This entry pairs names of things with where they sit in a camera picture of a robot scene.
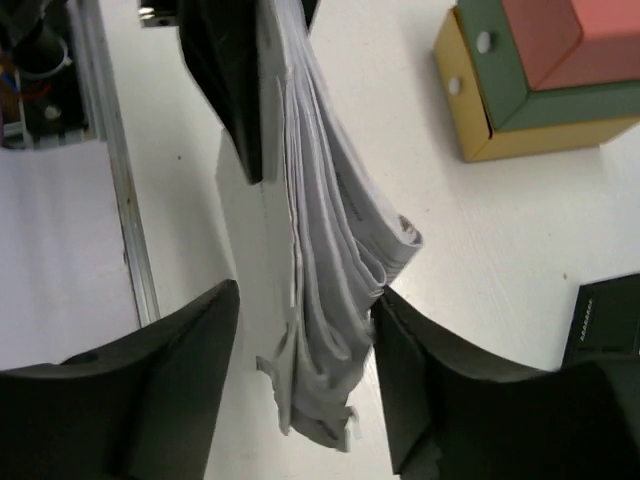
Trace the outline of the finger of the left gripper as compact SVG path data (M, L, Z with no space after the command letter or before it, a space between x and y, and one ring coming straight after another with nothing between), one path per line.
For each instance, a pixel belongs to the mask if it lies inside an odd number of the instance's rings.
M177 3L186 66L231 136L247 181L263 179L255 1Z
M308 28L311 27L317 8L321 3L320 0L301 0L301 6L304 13L304 18Z

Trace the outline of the yellow bottom drawer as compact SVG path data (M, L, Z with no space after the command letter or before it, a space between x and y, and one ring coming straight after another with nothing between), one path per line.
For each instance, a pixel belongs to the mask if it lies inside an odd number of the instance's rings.
M597 147L639 121L639 84L534 91L498 1L460 1L434 44L467 162Z

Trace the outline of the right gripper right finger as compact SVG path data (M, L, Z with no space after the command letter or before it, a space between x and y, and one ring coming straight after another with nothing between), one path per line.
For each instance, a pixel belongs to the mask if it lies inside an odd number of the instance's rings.
M531 370L440 327L392 289L375 303L372 317L397 476L638 477L636 362Z

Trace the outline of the white safety instructions booklet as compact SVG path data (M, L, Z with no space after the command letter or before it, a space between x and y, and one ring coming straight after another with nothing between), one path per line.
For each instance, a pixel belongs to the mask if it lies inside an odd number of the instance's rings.
M374 340L373 304L421 249L339 120L298 1L257 5L265 175L242 250L246 324L281 432L346 451L349 396Z

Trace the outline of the orange top drawer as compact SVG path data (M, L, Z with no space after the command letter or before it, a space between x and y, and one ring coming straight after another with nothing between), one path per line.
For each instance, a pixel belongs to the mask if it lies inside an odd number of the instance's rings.
M636 0L512 0L502 9L534 90L639 78Z

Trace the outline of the green drawer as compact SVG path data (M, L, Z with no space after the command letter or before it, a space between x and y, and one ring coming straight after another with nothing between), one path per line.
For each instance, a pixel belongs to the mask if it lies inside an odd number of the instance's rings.
M495 129L638 116L638 2L460 1L456 15Z

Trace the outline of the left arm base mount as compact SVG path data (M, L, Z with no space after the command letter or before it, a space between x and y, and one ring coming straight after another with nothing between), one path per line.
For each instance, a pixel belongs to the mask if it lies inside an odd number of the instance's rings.
M1 147L44 150L103 136L77 1L1 3Z

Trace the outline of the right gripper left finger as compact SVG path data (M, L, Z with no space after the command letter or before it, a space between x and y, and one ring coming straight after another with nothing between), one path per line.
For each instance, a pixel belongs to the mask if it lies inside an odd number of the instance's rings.
M2 477L203 478L239 307L225 280L102 347L3 371Z

